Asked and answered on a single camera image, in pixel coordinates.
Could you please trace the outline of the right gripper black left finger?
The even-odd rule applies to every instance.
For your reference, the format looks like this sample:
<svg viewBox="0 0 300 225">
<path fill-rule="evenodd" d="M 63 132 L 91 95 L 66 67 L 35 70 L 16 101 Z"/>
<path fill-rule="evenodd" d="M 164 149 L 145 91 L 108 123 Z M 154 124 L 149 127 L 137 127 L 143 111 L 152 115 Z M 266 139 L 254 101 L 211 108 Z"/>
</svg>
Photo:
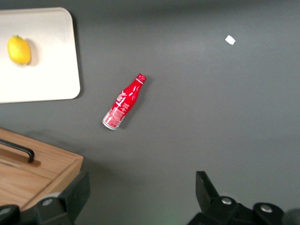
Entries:
<svg viewBox="0 0 300 225">
<path fill-rule="evenodd" d="M 56 197 L 42 199 L 35 206 L 38 225 L 73 225 L 90 197 L 90 175 L 80 172 Z"/>
</svg>

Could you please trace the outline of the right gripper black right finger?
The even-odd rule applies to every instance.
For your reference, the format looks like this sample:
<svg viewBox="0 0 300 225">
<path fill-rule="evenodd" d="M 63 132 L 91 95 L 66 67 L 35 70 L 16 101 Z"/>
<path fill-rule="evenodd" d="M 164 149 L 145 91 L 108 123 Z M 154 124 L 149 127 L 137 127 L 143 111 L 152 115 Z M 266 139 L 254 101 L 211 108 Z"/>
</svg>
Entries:
<svg viewBox="0 0 300 225">
<path fill-rule="evenodd" d="M 196 172 L 195 193 L 201 211 L 190 225 L 252 225 L 252 211 L 228 196 L 220 196 L 204 171 Z"/>
</svg>

